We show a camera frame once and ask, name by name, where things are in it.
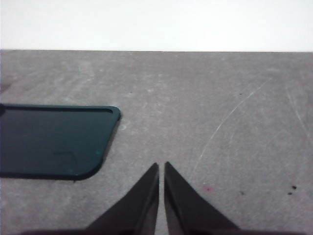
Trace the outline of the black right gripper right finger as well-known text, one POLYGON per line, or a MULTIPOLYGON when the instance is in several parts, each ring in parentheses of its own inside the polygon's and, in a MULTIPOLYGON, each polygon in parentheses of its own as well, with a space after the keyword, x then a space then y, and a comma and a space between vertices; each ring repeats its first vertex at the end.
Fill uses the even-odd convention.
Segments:
POLYGON ((237 235, 241 231, 205 201, 170 162, 164 165, 164 203, 171 235, 237 235))

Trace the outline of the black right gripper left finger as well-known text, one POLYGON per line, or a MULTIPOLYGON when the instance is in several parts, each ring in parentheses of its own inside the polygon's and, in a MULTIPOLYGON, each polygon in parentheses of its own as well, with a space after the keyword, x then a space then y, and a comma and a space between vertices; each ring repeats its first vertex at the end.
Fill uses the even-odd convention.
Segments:
POLYGON ((89 226, 89 235, 153 235, 159 204, 159 166, 152 164, 124 197, 89 226))

